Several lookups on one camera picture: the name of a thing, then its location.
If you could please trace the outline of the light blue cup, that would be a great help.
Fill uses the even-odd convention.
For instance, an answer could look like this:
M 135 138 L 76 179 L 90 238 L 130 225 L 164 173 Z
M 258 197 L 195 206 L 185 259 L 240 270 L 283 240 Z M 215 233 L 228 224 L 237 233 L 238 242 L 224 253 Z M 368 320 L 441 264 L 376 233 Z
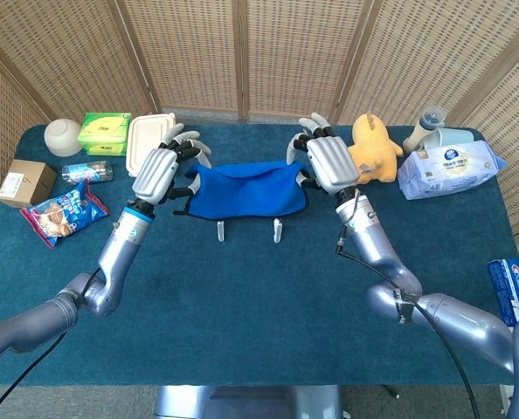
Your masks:
M 439 127 L 423 139 L 423 149 L 453 146 L 474 141 L 474 134 L 466 129 Z

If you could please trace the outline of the beige lidded lunch box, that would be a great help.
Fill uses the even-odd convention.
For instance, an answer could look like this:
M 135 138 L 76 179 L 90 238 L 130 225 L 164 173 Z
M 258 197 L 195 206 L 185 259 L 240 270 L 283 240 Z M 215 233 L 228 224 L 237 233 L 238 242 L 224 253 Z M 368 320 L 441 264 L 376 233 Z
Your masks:
M 128 129 L 126 170 L 137 177 L 149 152 L 157 148 L 164 135 L 176 125 L 173 113 L 158 113 L 134 118 Z

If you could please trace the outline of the silver robot torso base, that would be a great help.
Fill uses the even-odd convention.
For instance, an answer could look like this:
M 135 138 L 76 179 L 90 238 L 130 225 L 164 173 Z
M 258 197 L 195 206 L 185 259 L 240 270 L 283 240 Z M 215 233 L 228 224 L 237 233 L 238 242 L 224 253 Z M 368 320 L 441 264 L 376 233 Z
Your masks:
M 352 419 L 337 385 L 158 388 L 154 419 Z

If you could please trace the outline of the baby bottle with blue cap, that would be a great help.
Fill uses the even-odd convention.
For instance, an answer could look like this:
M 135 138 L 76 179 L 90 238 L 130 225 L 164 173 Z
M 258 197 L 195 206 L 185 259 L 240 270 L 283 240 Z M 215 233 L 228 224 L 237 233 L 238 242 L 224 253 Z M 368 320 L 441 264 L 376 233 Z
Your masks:
M 442 106 L 427 107 L 418 122 L 414 125 L 413 131 L 403 142 L 403 150 L 410 153 L 422 148 L 422 144 L 427 135 L 439 127 L 445 125 L 446 110 Z

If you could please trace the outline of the beige bowl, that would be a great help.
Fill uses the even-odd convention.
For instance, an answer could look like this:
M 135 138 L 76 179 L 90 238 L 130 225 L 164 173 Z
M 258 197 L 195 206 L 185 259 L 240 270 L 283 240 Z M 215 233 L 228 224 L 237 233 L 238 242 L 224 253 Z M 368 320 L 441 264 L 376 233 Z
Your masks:
M 81 125 L 75 120 L 53 120 L 44 130 L 45 145 L 57 157 L 76 155 L 82 149 L 78 140 L 80 130 Z

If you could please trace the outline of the clear plastic bottle blue label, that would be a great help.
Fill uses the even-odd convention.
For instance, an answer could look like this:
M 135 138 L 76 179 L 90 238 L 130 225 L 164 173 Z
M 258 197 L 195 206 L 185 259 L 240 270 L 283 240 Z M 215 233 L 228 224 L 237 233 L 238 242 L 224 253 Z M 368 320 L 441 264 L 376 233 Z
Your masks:
M 61 177 L 65 182 L 78 184 L 84 180 L 89 183 L 109 182 L 114 175 L 109 161 L 90 161 L 65 165 Z

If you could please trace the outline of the woven wooden folding screen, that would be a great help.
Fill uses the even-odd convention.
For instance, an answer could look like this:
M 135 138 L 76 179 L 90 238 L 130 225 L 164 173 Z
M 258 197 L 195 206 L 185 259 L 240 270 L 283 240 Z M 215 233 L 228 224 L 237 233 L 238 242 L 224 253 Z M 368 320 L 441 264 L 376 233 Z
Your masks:
M 0 0 L 0 182 L 20 134 L 88 111 L 426 106 L 482 131 L 519 234 L 519 0 Z

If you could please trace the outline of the white blue wet wipes pack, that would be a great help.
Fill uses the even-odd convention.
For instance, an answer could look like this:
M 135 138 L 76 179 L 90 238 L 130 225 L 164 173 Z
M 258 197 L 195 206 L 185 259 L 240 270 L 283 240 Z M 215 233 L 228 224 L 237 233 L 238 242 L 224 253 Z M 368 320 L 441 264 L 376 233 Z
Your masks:
M 474 189 L 507 166 L 486 141 L 421 149 L 398 169 L 398 185 L 408 200 L 447 196 Z

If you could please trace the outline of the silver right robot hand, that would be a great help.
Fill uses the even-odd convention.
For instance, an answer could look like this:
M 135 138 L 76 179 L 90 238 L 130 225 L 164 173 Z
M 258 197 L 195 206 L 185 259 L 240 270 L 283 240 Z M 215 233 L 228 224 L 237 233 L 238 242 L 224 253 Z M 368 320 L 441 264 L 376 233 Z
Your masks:
M 301 117 L 298 123 L 302 130 L 287 144 L 286 164 L 293 164 L 296 153 L 301 151 L 314 170 L 313 181 L 328 195 L 354 189 L 360 173 L 343 138 L 319 113 Z

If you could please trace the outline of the green tissue pack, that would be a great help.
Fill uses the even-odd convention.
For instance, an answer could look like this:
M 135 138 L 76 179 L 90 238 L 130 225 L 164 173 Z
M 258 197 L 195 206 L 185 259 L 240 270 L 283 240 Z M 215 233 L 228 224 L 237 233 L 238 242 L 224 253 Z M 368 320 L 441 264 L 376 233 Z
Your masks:
M 85 114 L 78 142 L 88 155 L 125 156 L 132 113 Z

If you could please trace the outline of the yellow plush toy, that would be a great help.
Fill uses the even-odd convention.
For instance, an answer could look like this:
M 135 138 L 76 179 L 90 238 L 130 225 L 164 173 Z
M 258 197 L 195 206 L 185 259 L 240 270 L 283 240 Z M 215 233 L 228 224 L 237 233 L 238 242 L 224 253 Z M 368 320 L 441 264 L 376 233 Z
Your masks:
M 403 149 L 391 140 L 385 124 L 373 113 L 359 116 L 352 127 L 349 153 L 359 172 L 358 184 L 395 182 Z

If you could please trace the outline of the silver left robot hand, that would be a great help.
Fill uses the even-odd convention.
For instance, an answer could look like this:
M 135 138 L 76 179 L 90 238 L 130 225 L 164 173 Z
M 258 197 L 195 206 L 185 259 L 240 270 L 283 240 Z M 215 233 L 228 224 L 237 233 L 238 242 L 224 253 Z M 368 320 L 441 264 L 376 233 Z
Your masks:
M 198 131 L 184 131 L 184 124 L 177 123 L 163 136 L 158 148 L 146 157 L 132 190 L 135 197 L 152 205 L 165 203 L 167 199 L 194 196 L 201 187 L 200 175 L 189 186 L 176 188 L 175 176 L 183 161 L 195 158 L 211 168 L 211 149 L 200 141 Z

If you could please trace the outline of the blue white toothpaste box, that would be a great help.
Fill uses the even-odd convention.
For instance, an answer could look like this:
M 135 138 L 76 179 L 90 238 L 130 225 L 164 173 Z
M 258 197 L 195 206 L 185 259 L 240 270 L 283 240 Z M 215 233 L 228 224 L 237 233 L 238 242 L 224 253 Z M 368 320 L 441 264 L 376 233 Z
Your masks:
M 488 262 L 501 318 L 508 327 L 519 322 L 519 258 L 502 258 Z

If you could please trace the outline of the blue towel with black trim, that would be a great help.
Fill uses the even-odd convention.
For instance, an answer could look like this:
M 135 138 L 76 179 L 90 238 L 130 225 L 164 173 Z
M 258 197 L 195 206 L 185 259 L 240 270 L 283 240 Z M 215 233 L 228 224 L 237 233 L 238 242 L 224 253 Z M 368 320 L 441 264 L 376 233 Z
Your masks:
M 297 182 L 307 175 L 305 165 L 283 160 L 225 164 L 208 168 L 201 163 L 190 167 L 186 176 L 200 186 L 177 216 L 210 221 L 241 217 L 277 218 L 306 209 L 308 196 Z

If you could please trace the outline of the blue snack bag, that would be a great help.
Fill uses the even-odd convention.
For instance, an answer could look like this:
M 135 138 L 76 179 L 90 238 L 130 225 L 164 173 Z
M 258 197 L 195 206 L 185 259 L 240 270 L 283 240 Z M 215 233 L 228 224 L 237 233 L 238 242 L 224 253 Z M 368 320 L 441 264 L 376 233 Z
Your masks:
M 69 192 L 36 205 L 24 207 L 21 215 L 42 242 L 53 249 L 59 238 L 86 228 L 110 211 L 83 180 Z

